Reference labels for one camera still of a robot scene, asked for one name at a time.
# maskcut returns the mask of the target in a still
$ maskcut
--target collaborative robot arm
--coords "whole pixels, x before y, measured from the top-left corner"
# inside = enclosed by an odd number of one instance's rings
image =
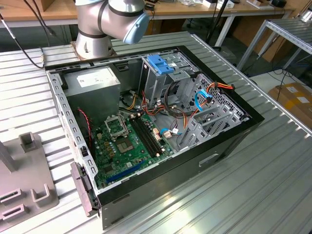
[[[110,36],[127,44],[140,41],[149,23],[143,0],[76,0],[77,53],[85,59],[111,54]]]

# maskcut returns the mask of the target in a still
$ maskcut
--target wooden tabletop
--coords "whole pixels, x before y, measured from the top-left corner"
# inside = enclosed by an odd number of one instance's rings
[[[286,5],[285,10],[294,10]],[[211,14],[214,8],[207,8],[202,4],[196,6],[185,6],[180,2],[168,3],[158,2],[155,5],[155,15],[167,16],[167,15],[196,15],[196,14]],[[241,0],[240,4],[235,4],[234,8],[225,9],[225,13],[254,13],[254,12],[272,12],[274,10],[259,10],[245,0]],[[281,8],[277,8],[275,12],[284,11]],[[27,21],[37,20],[30,10],[12,7],[8,5],[1,5],[0,12],[6,21]],[[72,0],[55,0],[51,6],[42,12],[42,17],[45,20],[70,20],[77,19],[77,12],[75,4]]]

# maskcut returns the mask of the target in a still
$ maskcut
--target metal slatted table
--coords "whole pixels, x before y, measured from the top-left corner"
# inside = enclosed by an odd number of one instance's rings
[[[272,40],[276,37],[276,34],[279,34],[283,38],[289,40],[294,45],[299,47],[297,51],[292,55],[292,57],[288,60],[288,62],[284,65],[284,69],[286,69],[291,64],[291,62],[296,58],[301,50],[312,54],[312,25],[302,22],[298,18],[265,20],[261,25],[259,31],[255,35],[253,41],[250,43],[242,59],[240,60],[237,66],[239,70],[241,70],[245,65],[254,47],[261,39],[261,36],[267,28],[271,29],[273,33],[263,45],[262,49],[259,52],[259,55],[266,51],[266,49],[270,46]]]
[[[110,227],[106,233],[308,233],[312,227],[312,132],[252,82],[187,32],[114,40],[118,54],[185,45],[261,113],[264,122],[226,159]],[[70,45],[44,49],[48,64],[77,61]],[[28,50],[39,62],[39,49]],[[73,162],[45,72],[20,51],[0,54],[0,140],[39,133],[59,205],[3,234],[99,234],[101,220],[84,214],[70,176]]]

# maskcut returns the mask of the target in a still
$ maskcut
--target motherboard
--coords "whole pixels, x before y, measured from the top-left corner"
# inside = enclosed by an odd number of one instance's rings
[[[158,138],[157,132],[146,114],[136,118],[113,117],[95,128],[98,187],[104,188],[172,155],[168,141]]]

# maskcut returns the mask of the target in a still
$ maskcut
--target metal shelf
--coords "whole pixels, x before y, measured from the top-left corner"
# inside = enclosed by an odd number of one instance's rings
[[[255,45],[261,39],[261,36],[263,35],[263,33],[267,28],[270,28],[273,31],[273,33],[270,35],[269,39],[262,47],[261,51],[259,52],[259,55],[261,55],[264,51],[266,51],[266,49],[270,46],[276,34],[279,34],[283,38],[289,40],[291,43],[299,47],[299,50],[286,63],[286,66],[284,66],[284,68],[289,66],[289,64],[298,55],[301,49],[309,54],[312,54],[312,25],[304,23],[298,18],[265,20],[262,26],[260,27],[259,31],[255,35],[253,41],[250,43],[242,59],[240,60],[237,66],[238,70],[241,70],[244,67]]]

